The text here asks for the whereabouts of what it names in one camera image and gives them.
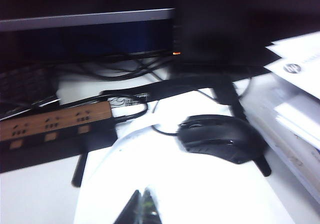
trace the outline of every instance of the black keyboard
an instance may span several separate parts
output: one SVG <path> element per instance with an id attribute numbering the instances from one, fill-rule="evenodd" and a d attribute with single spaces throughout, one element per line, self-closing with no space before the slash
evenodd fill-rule
<path id="1" fill-rule="evenodd" d="M 0 73 L 0 120 L 26 112 L 31 106 L 57 102 L 57 87 L 47 69 L 30 65 Z"/>

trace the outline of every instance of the hp logo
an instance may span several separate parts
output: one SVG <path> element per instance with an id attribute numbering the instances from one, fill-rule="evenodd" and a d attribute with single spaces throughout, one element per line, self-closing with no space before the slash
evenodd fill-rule
<path id="1" fill-rule="evenodd" d="M 288 73 L 299 73 L 301 71 L 301 67 L 297 64 L 286 64 L 283 69 Z"/>

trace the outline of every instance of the computer mouse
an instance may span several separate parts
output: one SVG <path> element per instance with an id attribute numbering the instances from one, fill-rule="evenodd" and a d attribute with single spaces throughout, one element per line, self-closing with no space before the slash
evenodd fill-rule
<path id="1" fill-rule="evenodd" d="M 186 151 L 209 154 L 236 164 L 263 155 L 267 146 L 248 122 L 226 115 L 194 115 L 179 125 L 177 137 Z"/>

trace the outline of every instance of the desk surface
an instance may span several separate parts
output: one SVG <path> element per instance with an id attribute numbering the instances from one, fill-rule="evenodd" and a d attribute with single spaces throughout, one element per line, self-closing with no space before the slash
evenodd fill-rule
<path id="1" fill-rule="evenodd" d="M 271 78 L 269 74 L 256 77 L 252 89 L 258 89 L 260 85 L 268 82 L 269 78 Z M 58 95 L 64 103 L 67 103 L 96 95 L 102 90 L 139 86 L 153 81 L 150 75 L 127 82 L 101 82 L 88 78 L 69 77 L 60 81 Z M 241 91 L 245 88 L 247 81 L 238 84 L 241 86 Z M 266 154 L 266 158 L 272 168 L 272 175 L 266 180 L 284 203 L 295 223 L 320 223 L 320 211 L 315 200 L 272 150 Z M 89 158 L 87 166 L 90 164 L 94 166 L 98 159 L 99 157 L 96 157 L 96 160 Z M 18 224 L 24 223 L 25 220 L 33 224 L 72 223 L 79 195 L 79 189 L 71 185 L 77 160 L 78 157 L 75 156 L 1 174 L 3 223 Z"/>

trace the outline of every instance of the brown power strip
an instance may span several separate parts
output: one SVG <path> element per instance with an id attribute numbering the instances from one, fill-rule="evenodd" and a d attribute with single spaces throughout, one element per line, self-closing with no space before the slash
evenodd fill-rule
<path id="1" fill-rule="evenodd" d="M 108 101 L 70 107 L 0 122 L 0 142 L 10 141 L 9 149 L 20 148 L 24 137 L 46 133 L 44 142 L 53 141 L 61 129 L 79 126 L 78 134 L 90 131 L 90 123 L 112 117 Z"/>
<path id="2" fill-rule="evenodd" d="M 115 125 L 108 101 L 0 121 L 0 173 L 110 147 Z"/>

